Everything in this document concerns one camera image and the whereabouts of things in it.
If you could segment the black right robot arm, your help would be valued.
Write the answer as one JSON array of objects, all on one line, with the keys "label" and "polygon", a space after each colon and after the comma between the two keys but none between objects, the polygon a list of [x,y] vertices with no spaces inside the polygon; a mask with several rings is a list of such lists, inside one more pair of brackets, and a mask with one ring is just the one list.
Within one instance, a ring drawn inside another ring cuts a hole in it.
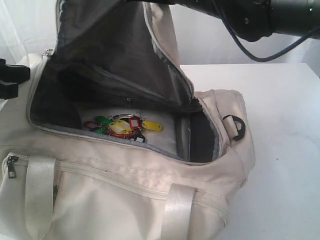
[{"label": "black right robot arm", "polygon": [[158,0],[226,19],[243,40],[256,42],[272,34],[320,38],[318,0]]}]

